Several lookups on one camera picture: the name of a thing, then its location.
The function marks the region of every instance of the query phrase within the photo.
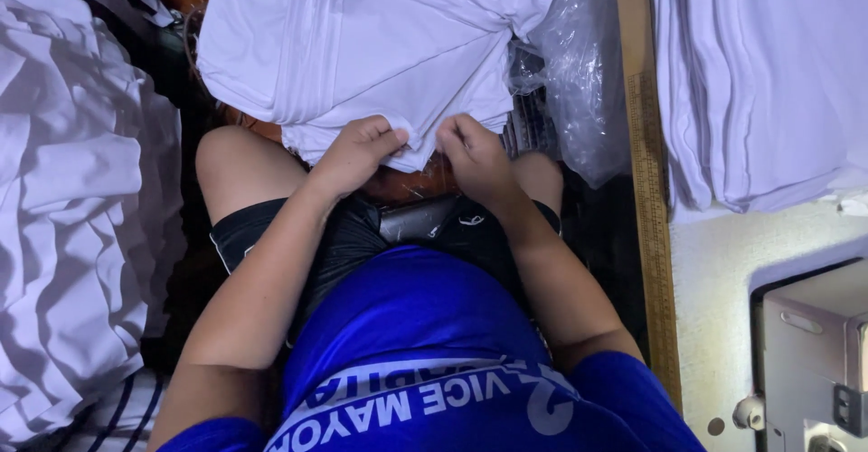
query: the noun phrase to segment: plastic bag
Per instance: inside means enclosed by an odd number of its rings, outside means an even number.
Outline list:
[[[563,160],[594,189],[630,171],[619,26],[617,0],[554,0],[510,50],[513,91],[546,87]]]

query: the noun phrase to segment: black shorts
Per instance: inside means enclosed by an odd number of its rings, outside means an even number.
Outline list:
[[[227,271],[231,273],[241,264],[286,201],[282,198],[260,202],[238,210],[214,225],[211,240]],[[535,203],[551,228],[560,233],[561,221],[557,214],[545,204]],[[379,227],[377,208],[358,196],[351,196],[338,204],[325,225],[298,302],[290,336],[298,335],[301,326],[335,285],[390,248],[380,236]],[[459,197],[434,236],[412,243],[440,250],[485,270],[529,314],[527,298],[504,229],[481,204]]]

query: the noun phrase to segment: measuring ruler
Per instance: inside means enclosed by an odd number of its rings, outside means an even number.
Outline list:
[[[618,0],[618,15],[651,369],[681,410],[667,160],[657,100],[651,0]]]

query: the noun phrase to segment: sleeve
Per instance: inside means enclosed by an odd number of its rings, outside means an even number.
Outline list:
[[[265,434],[250,420],[215,418],[180,432],[157,452],[261,452],[265,446]]]
[[[617,414],[650,450],[704,451],[645,364],[622,352],[582,360],[567,377],[581,398]]]

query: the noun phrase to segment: black and white striped cloth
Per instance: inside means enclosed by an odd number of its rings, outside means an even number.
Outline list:
[[[18,452],[144,452],[168,379],[149,369],[128,377],[66,428]]]

